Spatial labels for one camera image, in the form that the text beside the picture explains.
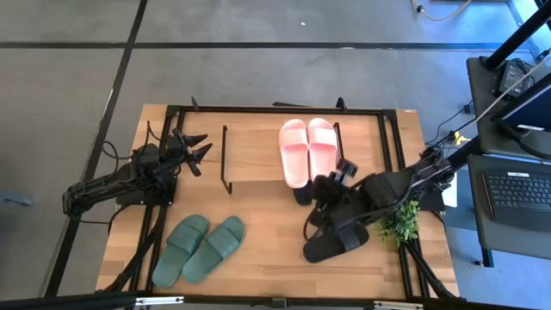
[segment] laptop keyboard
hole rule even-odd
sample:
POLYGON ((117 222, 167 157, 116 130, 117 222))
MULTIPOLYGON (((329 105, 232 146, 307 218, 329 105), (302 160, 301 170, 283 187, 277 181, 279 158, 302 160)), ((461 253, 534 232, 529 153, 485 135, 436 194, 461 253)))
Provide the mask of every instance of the laptop keyboard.
POLYGON ((513 174, 526 177, 514 177, 507 172, 482 174, 492 205, 495 208, 525 208, 551 212, 551 177, 513 174))

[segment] black clamp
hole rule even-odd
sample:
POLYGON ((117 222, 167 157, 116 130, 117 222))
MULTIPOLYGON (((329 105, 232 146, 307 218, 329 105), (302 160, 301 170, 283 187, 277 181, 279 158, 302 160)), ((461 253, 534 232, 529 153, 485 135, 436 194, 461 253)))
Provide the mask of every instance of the black clamp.
POLYGON ((346 108, 346 104, 344 104, 344 99, 342 97, 339 97, 337 99, 337 105, 335 106, 337 109, 341 109, 341 112, 348 112, 348 108, 346 108))
POLYGON ((164 116, 172 118, 178 115, 178 113, 180 113, 180 106, 170 105, 166 107, 166 114, 164 116))
POLYGON ((191 104, 193 105, 193 110, 195 112, 199 112, 199 104, 197 104, 197 101, 193 98, 193 96, 191 97, 191 104))
POLYGON ((382 112, 383 116, 388 118, 390 121, 398 121, 398 116, 396 115, 396 110, 395 109, 385 108, 385 109, 381 110, 381 112, 382 112))

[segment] green slipper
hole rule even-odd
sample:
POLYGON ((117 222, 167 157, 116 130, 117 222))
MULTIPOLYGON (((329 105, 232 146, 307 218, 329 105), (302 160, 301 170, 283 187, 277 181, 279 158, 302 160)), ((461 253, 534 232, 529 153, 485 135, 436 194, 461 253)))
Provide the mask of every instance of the green slipper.
POLYGON ((182 268, 182 276, 190 283, 199 283, 232 255, 245 238, 245 225, 230 216, 205 237, 205 241, 182 268))
POLYGON ((200 215, 183 219, 166 239, 166 247, 153 271, 152 280, 169 288, 180 276, 183 265, 193 255, 208 232, 208 220, 200 215))

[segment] metal pole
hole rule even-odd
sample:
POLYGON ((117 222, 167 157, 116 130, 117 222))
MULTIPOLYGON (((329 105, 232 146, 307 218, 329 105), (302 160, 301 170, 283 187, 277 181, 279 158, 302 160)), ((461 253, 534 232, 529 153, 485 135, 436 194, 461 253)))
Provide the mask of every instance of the metal pole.
POLYGON ((526 21, 507 41, 485 62, 486 69, 495 69, 501 65, 518 47, 520 47, 537 29, 551 17, 551 1, 547 1, 526 21))

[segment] yellow cable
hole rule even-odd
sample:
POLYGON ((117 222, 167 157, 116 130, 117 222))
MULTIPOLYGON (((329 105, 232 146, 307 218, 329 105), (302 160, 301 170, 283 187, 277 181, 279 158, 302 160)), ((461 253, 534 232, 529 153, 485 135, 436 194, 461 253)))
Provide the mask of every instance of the yellow cable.
POLYGON ((461 12, 461 11, 462 11, 463 9, 465 9, 465 8, 467 7, 467 5, 468 5, 469 3, 471 3, 471 1, 473 1, 473 0, 467 0, 459 9, 457 9, 457 11, 455 11, 454 13, 452 13, 452 14, 450 14, 450 15, 448 15, 448 16, 442 17, 442 18, 435 18, 435 17, 432 17, 432 16, 428 15, 428 14, 424 11, 422 5, 419 5, 419 3, 417 3, 417 1, 415 1, 415 0, 411 0, 411 1, 412 1, 412 3, 416 6, 416 8, 419 8, 419 7, 421 8, 421 9, 420 9, 420 10, 421 10, 421 13, 423 13, 425 16, 427 16, 428 19, 430 19, 430 20, 432 20, 432 21, 434 21, 434 22, 440 22, 440 21, 443 21, 443 20, 447 20, 448 18, 450 18, 450 17, 456 15, 457 13, 461 12))

